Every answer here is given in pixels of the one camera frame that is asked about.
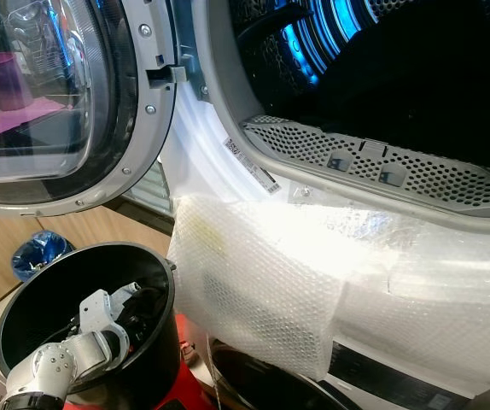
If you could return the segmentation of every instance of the black bucket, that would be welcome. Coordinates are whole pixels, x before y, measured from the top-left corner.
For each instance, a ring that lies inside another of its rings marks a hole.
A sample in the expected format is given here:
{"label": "black bucket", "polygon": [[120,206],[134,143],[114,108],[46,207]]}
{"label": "black bucket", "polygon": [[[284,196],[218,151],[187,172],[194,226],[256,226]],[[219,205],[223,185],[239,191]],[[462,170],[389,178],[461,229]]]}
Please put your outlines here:
{"label": "black bucket", "polygon": [[144,344],[111,372],[73,387],[70,401],[103,408],[151,408],[172,387],[180,365],[172,304],[175,287],[166,260],[134,243],[102,243],[62,256],[23,284],[0,319],[0,370],[5,377],[79,312],[98,289],[109,294],[137,282],[166,290],[158,325]]}

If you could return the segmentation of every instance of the purple bottle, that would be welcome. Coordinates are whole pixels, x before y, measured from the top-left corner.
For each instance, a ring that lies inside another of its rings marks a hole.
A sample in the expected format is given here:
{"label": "purple bottle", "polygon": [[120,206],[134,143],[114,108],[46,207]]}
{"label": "purple bottle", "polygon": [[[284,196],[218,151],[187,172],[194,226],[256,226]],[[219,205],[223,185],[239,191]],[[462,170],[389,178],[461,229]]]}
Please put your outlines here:
{"label": "purple bottle", "polygon": [[14,54],[0,53],[0,109],[11,111],[32,104],[32,95]]}

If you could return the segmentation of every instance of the door glass window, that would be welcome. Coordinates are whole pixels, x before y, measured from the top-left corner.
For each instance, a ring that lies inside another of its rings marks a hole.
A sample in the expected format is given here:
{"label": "door glass window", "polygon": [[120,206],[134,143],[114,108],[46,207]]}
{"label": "door glass window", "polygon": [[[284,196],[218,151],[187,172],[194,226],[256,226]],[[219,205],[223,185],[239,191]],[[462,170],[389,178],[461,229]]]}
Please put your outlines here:
{"label": "door glass window", "polygon": [[125,152],[136,88],[120,2],[0,0],[0,202],[102,179]]}

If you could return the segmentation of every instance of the screw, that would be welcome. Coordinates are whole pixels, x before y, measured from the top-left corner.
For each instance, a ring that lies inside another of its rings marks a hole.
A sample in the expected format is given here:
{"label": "screw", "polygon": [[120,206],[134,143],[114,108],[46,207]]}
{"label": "screw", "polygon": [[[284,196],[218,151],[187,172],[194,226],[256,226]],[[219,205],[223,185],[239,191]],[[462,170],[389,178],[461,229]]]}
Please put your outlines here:
{"label": "screw", "polygon": [[146,24],[142,24],[141,26],[139,26],[139,32],[143,37],[150,37],[152,35],[152,29]]}

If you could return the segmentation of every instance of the blue plastic bag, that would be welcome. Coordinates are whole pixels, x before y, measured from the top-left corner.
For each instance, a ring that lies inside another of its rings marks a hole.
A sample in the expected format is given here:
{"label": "blue plastic bag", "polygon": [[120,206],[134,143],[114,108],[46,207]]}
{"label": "blue plastic bag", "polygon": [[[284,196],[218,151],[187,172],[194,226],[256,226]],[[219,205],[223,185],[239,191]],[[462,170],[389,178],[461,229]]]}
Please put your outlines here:
{"label": "blue plastic bag", "polygon": [[40,231],[32,239],[23,243],[12,256],[12,270],[22,282],[58,257],[75,250],[74,246],[61,235],[52,231]]}

